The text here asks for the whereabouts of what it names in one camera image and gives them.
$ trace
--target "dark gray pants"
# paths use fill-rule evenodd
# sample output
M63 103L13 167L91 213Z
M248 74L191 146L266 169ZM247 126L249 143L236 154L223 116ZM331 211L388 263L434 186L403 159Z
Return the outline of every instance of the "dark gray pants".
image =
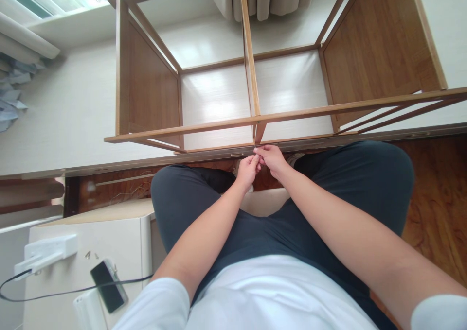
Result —
M305 155L297 160L294 168L401 235L414 175L409 157L399 148L387 143L357 142ZM151 196L167 252L234 180L231 173L222 170L184 165L167 166L156 173ZM200 284L197 295L230 264L281 254L320 269L344 288L380 329L395 329L370 299L368 287L334 256L292 199L269 217L254 217L239 211L232 231Z

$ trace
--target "smartphone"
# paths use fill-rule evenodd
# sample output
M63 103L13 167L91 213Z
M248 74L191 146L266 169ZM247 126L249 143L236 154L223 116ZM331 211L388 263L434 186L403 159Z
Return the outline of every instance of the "smartphone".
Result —
M117 274L109 260L105 259L91 270L91 276L98 286L99 293L109 313L115 312L128 301L122 285L108 285L99 287L113 281L119 281Z

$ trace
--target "forearm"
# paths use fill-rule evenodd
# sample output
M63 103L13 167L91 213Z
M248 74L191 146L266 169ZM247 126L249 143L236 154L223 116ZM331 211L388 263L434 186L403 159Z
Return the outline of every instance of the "forearm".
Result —
M163 277L179 280L191 301L229 236L245 192L245 188L235 182L204 211L185 230L152 280Z
M437 294L467 291L390 229L291 167L279 181L338 259L364 281L408 329L413 309Z

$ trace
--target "black cable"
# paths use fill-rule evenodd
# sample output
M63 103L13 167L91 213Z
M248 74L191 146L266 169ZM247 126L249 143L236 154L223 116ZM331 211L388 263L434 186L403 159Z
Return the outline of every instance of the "black cable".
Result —
M2 289L2 287L3 287L5 284L11 282L12 280L14 280L14 279L16 279L16 278L19 278L20 276L25 275L26 273L30 273L30 272L32 272L32 269L28 269L28 270L26 270L26 271L24 271L24 272L21 272L21 273L19 273L19 274L16 274L14 277L9 278L7 281L5 281L5 282L0 286L0 299L4 299L5 301L10 301L10 302L34 301L34 300L41 299L41 298L46 298L46 297L52 297L52 296L59 296L59 295L66 295L66 294L73 294L73 293L77 293L77 292L83 292L83 291L92 290L92 289L95 289L95 288L98 288L98 287L103 287L103 286L132 284L132 283L135 283L135 282L140 282L140 281L148 280L149 278L152 277L152 275L149 275L149 276L144 277L144 278L141 278L141 279L123 280L123 281L113 281L113 282L105 283L105 284L101 284L101 285L90 286L90 287L87 287L87 288L84 288L84 289L80 289L80 290L67 291L67 292L64 292L64 293L58 293L58 294L52 294L52 295L39 296L39 297L28 298L28 299L24 299L24 300L13 300L13 299L11 299L11 298L8 298L8 297L4 296L4 295L1 293L1 289Z

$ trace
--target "white shirt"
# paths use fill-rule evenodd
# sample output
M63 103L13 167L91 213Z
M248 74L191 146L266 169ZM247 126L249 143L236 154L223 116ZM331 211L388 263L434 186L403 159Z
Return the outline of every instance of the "white shirt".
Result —
M191 310L188 292L179 281L157 279L146 286L114 329L377 328L326 274L294 257L269 255L224 268ZM434 296L416 307L412 330L438 329L467 329L467 298Z

